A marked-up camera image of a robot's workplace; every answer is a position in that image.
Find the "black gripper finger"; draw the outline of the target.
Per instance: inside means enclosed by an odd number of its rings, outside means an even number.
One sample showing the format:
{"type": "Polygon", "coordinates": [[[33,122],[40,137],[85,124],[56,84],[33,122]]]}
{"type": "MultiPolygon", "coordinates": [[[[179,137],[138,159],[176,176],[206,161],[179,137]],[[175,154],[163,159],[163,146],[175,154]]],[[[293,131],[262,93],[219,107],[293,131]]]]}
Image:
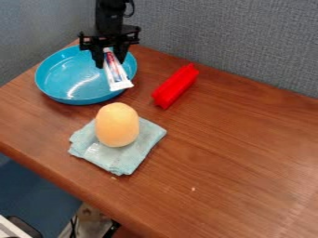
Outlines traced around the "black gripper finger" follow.
{"type": "Polygon", "coordinates": [[[96,67],[101,69],[103,63],[104,63],[103,48],[100,46],[92,46],[91,53],[92,53],[92,59],[96,63],[96,67]]]}
{"type": "Polygon", "coordinates": [[[130,42],[120,42],[113,46],[113,53],[119,63],[124,62],[124,59],[127,57],[127,53],[130,50],[130,46],[131,46],[130,42]]]}

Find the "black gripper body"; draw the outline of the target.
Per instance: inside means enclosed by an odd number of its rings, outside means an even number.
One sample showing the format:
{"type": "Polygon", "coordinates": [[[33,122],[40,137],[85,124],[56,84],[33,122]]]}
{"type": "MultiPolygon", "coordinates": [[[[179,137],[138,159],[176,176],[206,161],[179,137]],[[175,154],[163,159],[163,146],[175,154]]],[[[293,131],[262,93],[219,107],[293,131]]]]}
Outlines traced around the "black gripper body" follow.
{"type": "Polygon", "coordinates": [[[79,49],[136,45],[140,28],[124,24],[134,12],[134,0],[96,0],[95,26],[88,33],[79,33],[79,49]]]}

